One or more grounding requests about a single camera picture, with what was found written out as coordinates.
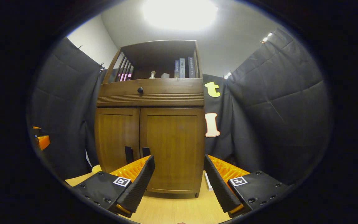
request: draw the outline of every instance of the cabinet door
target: cabinet door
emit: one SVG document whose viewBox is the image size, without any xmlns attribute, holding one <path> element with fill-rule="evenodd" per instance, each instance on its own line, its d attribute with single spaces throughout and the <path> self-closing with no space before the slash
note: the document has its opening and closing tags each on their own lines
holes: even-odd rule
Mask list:
<svg viewBox="0 0 358 224">
<path fill-rule="evenodd" d="M 100 167 L 110 173 L 126 165 L 125 146 L 139 159 L 139 109 L 97 108 L 95 142 Z"/>
<path fill-rule="evenodd" d="M 204 110 L 142 108 L 140 147 L 150 148 L 155 171 L 147 190 L 198 193 L 204 164 Z"/>
</svg>

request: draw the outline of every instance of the table surface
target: table surface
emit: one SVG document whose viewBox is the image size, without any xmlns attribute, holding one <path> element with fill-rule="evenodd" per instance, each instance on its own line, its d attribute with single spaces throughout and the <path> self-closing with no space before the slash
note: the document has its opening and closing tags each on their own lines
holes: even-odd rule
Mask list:
<svg viewBox="0 0 358 224">
<path fill-rule="evenodd" d="M 66 182 L 70 186 L 75 186 L 92 175 L 93 173 L 88 173 L 68 179 Z M 227 213 L 223 213 L 213 190 L 208 190 L 203 174 L 198 198 L 195 198 L 193 194 L 163 194 L 146 191 L 136 213 L 128 219 L 142 224 L 177 224 L 180 222 L 216 224 L 230 218 Z"/>
</svg>

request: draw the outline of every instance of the open shelf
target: open shelf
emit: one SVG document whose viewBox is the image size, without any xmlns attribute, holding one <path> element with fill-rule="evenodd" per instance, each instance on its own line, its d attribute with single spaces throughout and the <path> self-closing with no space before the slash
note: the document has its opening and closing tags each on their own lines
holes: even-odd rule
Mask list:
<svg viewBox="0 0 358 224">
<path fill-rule="evenodd" d="M 163 40 L 132 44 L 119 48 L 103 83 L 146 79 L 155 71 L 155 78 L 163 73 L 174 78 L 175 60 L 185 58 L 185 77 L 189 77 L 188 57 L 194 58 L 196 78 L 202 78 L 196 41 Z"/>
</svg>

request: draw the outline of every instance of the white ceiling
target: white ceiling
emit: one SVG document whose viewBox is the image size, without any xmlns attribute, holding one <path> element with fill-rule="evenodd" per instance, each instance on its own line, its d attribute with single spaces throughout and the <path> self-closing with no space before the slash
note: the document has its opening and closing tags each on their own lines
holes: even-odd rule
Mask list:
<svg viewBox="0 0 358 224">
<path fill-rule="evenodd" d="M 197 40 L 203 73 L 222 77 L 234 71 L 267 34 L 281 26 L 243 3 L 211 1 L 218 7 L 215 21 L 197 31 L 162 30 L 148 24 L 142 11 L 145 0 L 126 0 L 104 11 L 102 20 L 117 47 L 155 40 Z"/>
</svg>

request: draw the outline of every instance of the orange object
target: orange object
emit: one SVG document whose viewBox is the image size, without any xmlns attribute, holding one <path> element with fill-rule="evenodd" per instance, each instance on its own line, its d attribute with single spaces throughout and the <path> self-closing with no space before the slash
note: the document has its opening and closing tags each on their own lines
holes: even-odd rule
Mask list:
<svg viewBox="0 0 358 224">
<path fill-rule="evenodd" d="M 117 207 L 119 210 L 123 211 L 124 213 L 127 213 L 127 214 L 130 214 L 130 213 L 131 213 L 130 211 L 128 211 L 128 210 L 126 210 L 125 208 L 123 208 L 120 204 L 117 204 L 116 207 Z"/>
<path fill-rule="evenodd" d="M 225 161 L 215 158 L 213 156 L 208 155 L 209 159 L 212 161 L 213 165 L 219 172 L 220 176 L 222 177 L 223 181 L 226 183 L 227 187 L 233 192 L 233 190 L 230 188 L 229 184 L 227 183 L 230 179 L 241 177 L 247 174 L 250 174 L 250 172 L 247 172 L 243 169 L 240 169 L 230 163 L 226 163 Z"/>
<path fill-rule="evenodd" d="M 240 204 L 239 206 L 235 207 L 233 210 L 229 211 L 231 214 L 235 214 L 236 212 L 242 210 L 244 208 L 243 204 Z"/>
<path fill-rule="evenodd" d="M 120 169 L 114 170 L 111 172 L 111 175 L 118 176 L 118 177 L 124 177 L 131 179 L 132 183 L 135 181 L 135 179 L 138 177 L 140 171 L 142 170 L 143 166 L 145 165 L 146 160 L 150 156 L 143 157 L 142 159 L 138 159 L 130 164 L 127 164 Z"/>
<path fill-rule="evenodd" d="M 38 138 L 38 146 L 41 149 L 41 151 L 43 151 L 51 143 L 51 141 L 49 140 L 49 136 L 40 136 L 37 138 Z"/>
</svg>

